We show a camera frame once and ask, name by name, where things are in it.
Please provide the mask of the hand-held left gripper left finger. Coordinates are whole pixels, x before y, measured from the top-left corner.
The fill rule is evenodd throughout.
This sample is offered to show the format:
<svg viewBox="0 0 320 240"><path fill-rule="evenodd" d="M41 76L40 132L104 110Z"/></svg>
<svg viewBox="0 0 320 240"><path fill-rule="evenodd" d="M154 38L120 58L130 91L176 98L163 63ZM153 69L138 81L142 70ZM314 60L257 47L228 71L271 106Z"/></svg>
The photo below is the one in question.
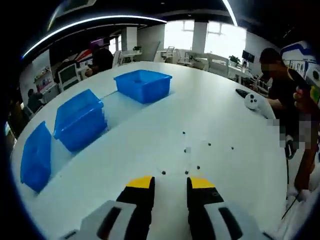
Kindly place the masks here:
<svg viewBox="0 0 320 240"><path fill-rule="evenodd" d="M129 181L116 200L108 200L61 240L145 240L152 222L155 177Z"/></svg>

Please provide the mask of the person's right hand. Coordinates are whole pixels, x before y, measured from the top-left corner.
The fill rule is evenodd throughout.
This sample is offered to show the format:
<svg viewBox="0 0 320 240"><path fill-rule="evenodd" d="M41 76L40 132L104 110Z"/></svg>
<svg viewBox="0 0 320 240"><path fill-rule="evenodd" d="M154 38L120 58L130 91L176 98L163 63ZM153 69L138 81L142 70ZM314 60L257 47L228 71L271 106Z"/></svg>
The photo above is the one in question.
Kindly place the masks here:
<svg viewBox="0 0 320 240"><path fill-rule="evenodd" d="M311 99L310 93L305 89L297 87L293 94L293 99L295 107L305 114L315 114L319 110Z"/></svg>

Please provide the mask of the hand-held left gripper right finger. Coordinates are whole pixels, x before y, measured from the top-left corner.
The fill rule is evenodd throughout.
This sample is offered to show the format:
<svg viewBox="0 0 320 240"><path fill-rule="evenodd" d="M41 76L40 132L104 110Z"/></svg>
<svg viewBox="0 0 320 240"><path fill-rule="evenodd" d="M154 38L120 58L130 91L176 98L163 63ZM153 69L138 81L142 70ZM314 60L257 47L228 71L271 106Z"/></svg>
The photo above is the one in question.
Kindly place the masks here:
<svg viewBox="0 0 320 240"><path fill-rule="evenodd" d="M256 220L233 203L224 201L205 178L188 177L187 208L193 240L271 240Z"/></svg>

